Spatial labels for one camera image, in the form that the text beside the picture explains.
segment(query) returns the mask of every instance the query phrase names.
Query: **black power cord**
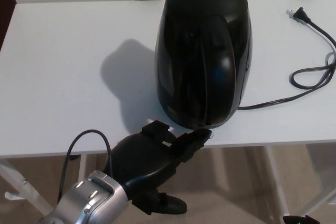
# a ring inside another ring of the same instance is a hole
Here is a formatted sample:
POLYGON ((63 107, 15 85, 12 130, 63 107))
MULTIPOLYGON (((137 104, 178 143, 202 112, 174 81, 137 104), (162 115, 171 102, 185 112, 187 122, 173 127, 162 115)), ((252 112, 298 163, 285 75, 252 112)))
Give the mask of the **black power cord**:
MULTIPOLYGON (((321 29, 319 26, 317 26, 315 23, 313 23, 311 21, 311 19, 308 17, 308 15, 304 12, 303 7, 298 8, 296 11, 291 10, 290 11, 292 17, 296 20, 301 20, 304 21, 307 25, 310 25, 312 28, 314 28, 315 30, 317 30, 319 33, 323 34, 328 40, 330 40, 330 42, 334 45, 334 47, 336 48, 336 41, 329 35, 327 34, 323 29, 321 29)), ((256 105, 252 105, 252 106, 244 106, 244 107, 239 107, 239 110, 254 110, 254 109, 260 109, 260 108, 264 108, 264 107, 268 107, 268 106, 273 106, 273 105, 277 105, 277 104, 282 104, 285 102, 291 102, 294 101, 300 97, 303 97, 311 92, 314 92, 320 88, 323 88, 325 85, 327 85, 336 70, 336 55, 334 55, 334 59, 333 62, 331 64, 328 64, 328 62, 326 63, 325 66, 323 67, 316 67, 316 68, 304 68, 304 69, 300 69, 298 71, 295 71, 294 73, 292 73, 290 75, 289 78, 289 82, 290 84, 292 84, 294 87, 297 87, 299 89, 303 89, 303 90, 307 90, 306 92, 303 92, 301 94, 298 95, 294 95, 293 97, 288 97, 288 98, 283 98, 283 99, 279 99, 279 100, 274 100, 274 101, 270 101, 270 102, 264 102, 264 103, 260 103, 260 104, 256 104, 256 105), (299 73, 306 73, 306 72, 314 72, 314 71, 322 71, 324 70, 324 74, 321 77, 321 79, 319 80, 319 82, 313 86, 304 86, 301 85, 299 83, 297 83, 294 79, 295 75, 299 74, 299 73)))
POLYGON ((70 154, 71 154, 72 148, 82 136, 84 136, 88 133, 96 133, 103 138, 103 140, 105 142, 105 145, 106 145, 107 153, 108 153, 109 171, 110 171, 110 174, 111 174, 111 177, 112 177, 112 153, 111 153, 111 147, 110 147, 109 141, 107 140, 106 136, 102 132, 97 131, 97 130, 83 131, 78 136, 76 136, 76 138, 73 140, 73 142, 71 143, 71 145, 68 149, 67 155, 65 157, 64 164, 63 164, 63 169, 62 169, 61 182, 59 184, 57 203, 59 203, 59 201, 62 198, 65 175, 66 175, 66 172, 67 172, 68 162, 69 162, 69 159, 70 159, 70 154))

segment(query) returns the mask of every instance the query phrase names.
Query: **power cord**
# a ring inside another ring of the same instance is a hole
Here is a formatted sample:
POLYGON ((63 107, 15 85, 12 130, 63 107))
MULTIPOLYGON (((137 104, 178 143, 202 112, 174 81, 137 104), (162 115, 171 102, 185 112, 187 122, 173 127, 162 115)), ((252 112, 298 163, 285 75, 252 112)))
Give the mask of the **power cord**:
MULTIPOLYGON (((336 41, 329 34, 327 34, 323 29, 321 29, 319 26, 317 26, 315 23, 313 23, 311 21, 311 19, 308 17, 306 12, 303 10, 303 7, 297 8, 296 10, 290 10, 290 15, 294 19, 305 22, 307 25, 311 26, 312 28, 317 30, 319 33, 323 34, 328 40, 330 40, 330 42, 336 48, 336 41)), ((294 95, 293 97, 283 98, 283 99, 274 100, 274 101, 270 101, 270 102, 264 102, 264 103, 260 103, 260 104, 256 104, 256 105, 252 105, 252 106, 239 107, 238 109, 239 110, 254 110, 254 109, 265 108, 265 107, 273 106, 273 105, 277 105, 277 104, 282 104, 282 103, 285 103, 285 102, 294 101, 294 100, 296 100, 300 97, 303 97, 303 96, 305 96, 305 95, 307 95, 311 92, 314 92, 314 91, 316 91, 320 88, 323 88, 325 85, 327 85, 331 81, 331 79, 332 79, 332 77, 335 73, 335 70, 336 70, 336 55, 334 55, 333 62, 331 64, 328 64, 328 62, 327 62, 326 65, 323 66, 323 67, 300 69, 300 70, 295 71, 294 73, 292 73, 290 75, 290 78, 289 78, 290 84, 292 84, 294 87, 297 87, 299 89, 307 90, 306 92, 303 92, 303 93, 298 94, 298 95, 294 95), (313 85, 313 86, 301 85, 301 84, 297 83, 294 79, 295 75, 297 75, 299 73, 314 72, 314 71, 321 71, 321 70, 324 70, 325 73, 323 74, 323 76, 321 77, 319 82, 317 84, 313 85)))
POLYGON ((70 154, 71 154, 72 148, 73 148, 73 146, 76 144, 76 142, 82 136, 84 136, 84 135, 86 135, 88 133, 96 133, 96 134, 100 135, 103 138, 103 140, 105 142, 105 145, 106 145, 107 153, 108 153, 108 162, 109 162, 110 177, 112 177, 112 152, 111 152, 111 147, 110 147, 109 141, 107 140, 106 136, 102 132, 97 131, 97 130, 83 131, 78 136, 76 136, 76 138, 73 140, 73 142, 71 143, 71 145, 70 145, 70 147, 68 149, 67 155, 65 157, 64 164, 63 164, 63 169, 62 169, 61 182, 59 184, 57 203, 59 203, 59 201, 61 200, 62 195, 63 195, 63 187, 64 187, 65 175, 66 175, 66 172, 67 172, 68 162, 69 162, 69 159, 70 159, 70 154))

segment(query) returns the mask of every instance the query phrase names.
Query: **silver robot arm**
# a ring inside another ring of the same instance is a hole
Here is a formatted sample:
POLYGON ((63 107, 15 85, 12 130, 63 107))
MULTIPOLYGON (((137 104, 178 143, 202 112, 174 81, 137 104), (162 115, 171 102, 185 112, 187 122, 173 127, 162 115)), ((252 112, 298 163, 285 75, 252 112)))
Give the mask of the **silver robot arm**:
POLYGON ((128 198, 113 178, 98 170, 73 185, 40 224, 111 224, 127 207, 128 198))

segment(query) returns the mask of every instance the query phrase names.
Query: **table leg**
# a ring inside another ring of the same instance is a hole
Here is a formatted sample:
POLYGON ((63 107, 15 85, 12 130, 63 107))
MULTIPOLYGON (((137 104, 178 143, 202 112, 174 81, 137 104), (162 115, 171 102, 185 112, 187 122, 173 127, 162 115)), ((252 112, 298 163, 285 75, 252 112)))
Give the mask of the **table leg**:
POLYGON ((336 185, 331 184, 320 192, 313 200, 307 203, 298 213, 298 216, 305 216, 311 214, 318 207, 323 205, 329 199, 336 195, 336 185))
POLYGON ((19 192, 21 197, 28 200, 43 215, 47 215, 52 211, 51 205, 6 159, 0 159, 0 176, 10 183, 19 192))
POLYGON ((283 189, 282 184, 281 184, 280 175, 279 175, 277 163, 276 163, 274 155, 273 155, 272 147, 271 146, 265 146, 265 149, 266 149, 266 154, 267 154, 268 161, 269 161, 269 164, 270 164, 271 173, 272 173, 273 178, 274 178, 274 183, 275 183, 275 187, 276 187, 277 198, 278 198, 281 214, 282 214, 282 216, 289 215, 289 210, 288 210, 288 206, 287 206, 287 202, 286 202, 286 197, 285 197, 285 193, 283 191, 284 189, 283 189))
POLYGON ((87 154, 80 155, 78 181, 83 181, 86 178, 87 163, 88 163, 88 155, 87 154))

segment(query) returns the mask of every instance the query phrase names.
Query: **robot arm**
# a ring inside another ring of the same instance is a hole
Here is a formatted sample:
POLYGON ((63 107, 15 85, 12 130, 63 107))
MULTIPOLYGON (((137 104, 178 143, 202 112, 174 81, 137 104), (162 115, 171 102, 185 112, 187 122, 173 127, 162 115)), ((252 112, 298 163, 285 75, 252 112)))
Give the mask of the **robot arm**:
POLYGON ((211 131, 206 129, 175 137, 169 126, 154 121, 130 135, 112 150, 113 178, 108 164, 84 181, 73 185, 41 224, 110 224, 132 204, 150 215, 184 214, 186 203, 159 193, 157 187, 176 173, 204 146, 211 131))
POLYGON ((73 185, 41 224, 111 224, 127 207, 122 186, 98 170, 73 185))

